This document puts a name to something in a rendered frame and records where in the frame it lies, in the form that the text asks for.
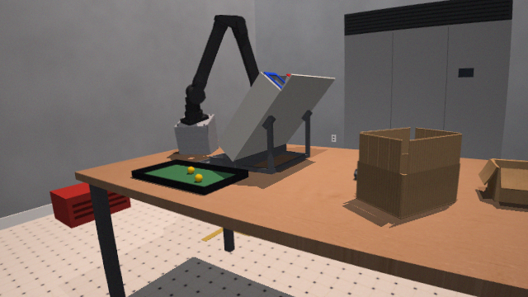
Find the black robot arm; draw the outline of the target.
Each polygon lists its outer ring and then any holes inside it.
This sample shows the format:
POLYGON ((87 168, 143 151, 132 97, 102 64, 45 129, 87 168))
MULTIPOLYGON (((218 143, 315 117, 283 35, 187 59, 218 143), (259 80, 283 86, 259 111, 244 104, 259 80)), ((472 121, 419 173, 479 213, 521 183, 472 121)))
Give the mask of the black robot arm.
POLYGON ((196 104, 201 104, 206 98, 204 90, 207 79, 210 75, 210 70, 213 66, 215 57, 218 53, 221 41, 224 37, 225 31, 228 29, 228 26, 232 28, 233 35, 238 43, 249 81, 251 81, 250 86, 252 86, 255 82, 259 71, 254 54, 252 52, 252 46, 248 38, 248 29, 245 22, 246 21, 242 16, 215 15, 213 29, 210 33, 205 51, 196 71, 196 75, 193 78, 192 84, 186 88, 186 111, 185 117, 180 119, 182 124, 194 125, 203 120, 209 119, 209 115, 202 115, 203 111, 200 108, 200 105, 196 104), (196 86, 193 82, 196 83, 196 86))

